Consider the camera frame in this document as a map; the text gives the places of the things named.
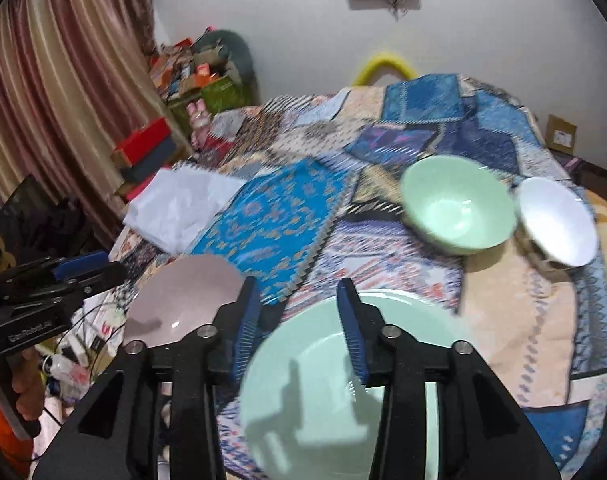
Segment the red box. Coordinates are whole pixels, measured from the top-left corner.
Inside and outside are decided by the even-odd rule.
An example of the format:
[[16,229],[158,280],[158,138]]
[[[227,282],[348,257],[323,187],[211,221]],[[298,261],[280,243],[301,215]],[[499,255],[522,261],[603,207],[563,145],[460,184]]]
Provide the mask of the red box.
[[143,130],[137,130],[117,144],[110,155],[116,168],[131,168],[170,135],[166,120],[161,117]]

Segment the patchwork tablecloth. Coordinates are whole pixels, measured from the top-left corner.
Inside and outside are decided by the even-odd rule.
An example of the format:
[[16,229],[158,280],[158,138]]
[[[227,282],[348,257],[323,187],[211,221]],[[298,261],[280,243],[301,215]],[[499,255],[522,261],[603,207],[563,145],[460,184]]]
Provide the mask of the patchwork tablecloth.
[[[249,179],[194,242],[260,277],[284,319],[334,294],[338,280],[398,288],[462,316],[479,351],[541,435],[564,478],[599,439],[607,403],[607,285],[602,253],[551,282],[514,240],[465,258],[440,253],[404,223],[398,180],[435,153],[488,166],[506,186],[545,176],[579,197],[543,146],[533,114],[498,88],[428,75],[334,96],[281,96],[215,118],[197,164]],[[124,230],[113,259],[137,288],[171,261]],[[236,399],[218,415],[226,467],[264,478],[248,455]]]

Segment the green bowl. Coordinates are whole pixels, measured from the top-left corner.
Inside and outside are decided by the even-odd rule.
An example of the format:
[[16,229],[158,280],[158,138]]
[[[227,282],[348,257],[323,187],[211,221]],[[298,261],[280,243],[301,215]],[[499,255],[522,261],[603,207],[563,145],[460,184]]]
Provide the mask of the green bowl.
[[406,214],[420,234],[451,254],[474,254],[499,245],[517,227],[506,187],[477,162],[433,155],[401,178]]

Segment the screw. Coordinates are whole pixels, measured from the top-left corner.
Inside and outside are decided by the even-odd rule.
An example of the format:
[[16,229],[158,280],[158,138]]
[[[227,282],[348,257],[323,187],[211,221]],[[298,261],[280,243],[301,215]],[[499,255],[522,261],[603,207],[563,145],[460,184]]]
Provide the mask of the screw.
[[401,329],[397,325],[386,325],[381,329],[381,334],[387,339],[397,339],[401,335]]
[[215,325],[202,325],[197,328],[197,335],[203,339],[208,339],[217,335],[217,327]]
[[455,352],[461,355],[468,355],[472,353],[472,345],[468,341],[457,341],[455,343]]
[[130,355],[137,355],[141,350],[144,349],[144,342],[136,339],[128,343],[125,347],[126,353]]

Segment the curtain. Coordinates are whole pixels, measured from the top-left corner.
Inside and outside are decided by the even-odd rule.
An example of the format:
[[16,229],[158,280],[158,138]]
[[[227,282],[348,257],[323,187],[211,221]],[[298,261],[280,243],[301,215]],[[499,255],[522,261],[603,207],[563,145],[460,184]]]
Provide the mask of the curtain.
[[100,241],[120,228],[120,140],[166,114],[149,78],[151,0],[4,0],[0,6],[0,193],[32,173],[78,197]]

